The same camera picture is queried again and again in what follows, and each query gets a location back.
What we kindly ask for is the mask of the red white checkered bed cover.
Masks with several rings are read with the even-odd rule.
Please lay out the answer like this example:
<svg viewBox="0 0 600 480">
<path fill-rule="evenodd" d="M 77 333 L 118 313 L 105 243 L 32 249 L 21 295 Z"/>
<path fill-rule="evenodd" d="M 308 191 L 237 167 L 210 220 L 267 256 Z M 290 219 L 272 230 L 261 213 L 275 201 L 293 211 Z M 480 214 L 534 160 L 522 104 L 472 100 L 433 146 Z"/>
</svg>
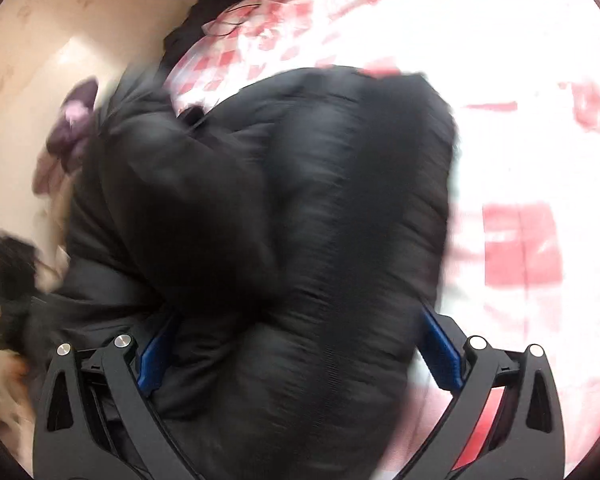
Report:
<svg viewBox="0 0 600 480">
<path fill-rule="evenodd" d="M 457 124 L 441 310 L 502 349 L 540 344 L 566 466 L 600 435 L 600 9 L 594 0 L 247 0 L 170 73 L 212 107 L 299 67 L 421 73 Z"/>
</svg>

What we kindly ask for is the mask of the black clothes pile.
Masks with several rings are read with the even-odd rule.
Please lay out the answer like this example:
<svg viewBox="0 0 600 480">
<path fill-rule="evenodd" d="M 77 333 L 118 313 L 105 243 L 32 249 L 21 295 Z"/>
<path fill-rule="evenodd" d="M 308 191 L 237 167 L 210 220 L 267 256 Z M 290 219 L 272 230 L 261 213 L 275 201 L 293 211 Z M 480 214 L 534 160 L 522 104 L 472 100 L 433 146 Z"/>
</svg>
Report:
<svg viewBox="0 0 600 480">
<path fill-rule="evenodd" d="M 182 56 L 204 36 L 202 26 L 215 20 L 223 11 L 242 0 L 197 0 L 186 19 L 163 39 L 160 70 L 170 72 Z"/>
</svg>

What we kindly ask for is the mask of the dark patterned handbag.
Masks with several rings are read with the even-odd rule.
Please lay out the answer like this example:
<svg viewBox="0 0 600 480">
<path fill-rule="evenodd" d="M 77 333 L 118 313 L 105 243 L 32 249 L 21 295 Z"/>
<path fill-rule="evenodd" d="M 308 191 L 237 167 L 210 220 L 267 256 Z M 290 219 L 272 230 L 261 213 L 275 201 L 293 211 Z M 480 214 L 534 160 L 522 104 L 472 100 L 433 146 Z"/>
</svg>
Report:
<svg viewBox="0 0 600 480">
<path fill-rule="evenodd" d="M 59 272 L 38 255 L 36 247 L 21 238 L 0 233 L 0 306 L 33 295 L 38 272 L 53 278 Z"/>
</svg>

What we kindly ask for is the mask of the black puffer jacket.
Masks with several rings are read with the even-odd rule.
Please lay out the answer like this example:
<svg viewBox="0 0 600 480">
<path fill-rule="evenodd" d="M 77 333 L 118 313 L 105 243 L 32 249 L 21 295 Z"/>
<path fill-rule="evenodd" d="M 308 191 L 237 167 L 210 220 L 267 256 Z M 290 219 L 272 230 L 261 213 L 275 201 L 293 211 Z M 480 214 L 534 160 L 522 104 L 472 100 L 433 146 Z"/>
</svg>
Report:
<svg viewBox="0 0 600 480">
<path fill-rule="evenodd" d="M 193 124 L 131 70 L 91 122 L 69 266 L 23 327 L 41 402 L 60 344 L 158 330 L 155 410 L 207 479 L 367 479 L 435 304 L 455 125 L 419 74 L 291 70 Z"/>
</svg>

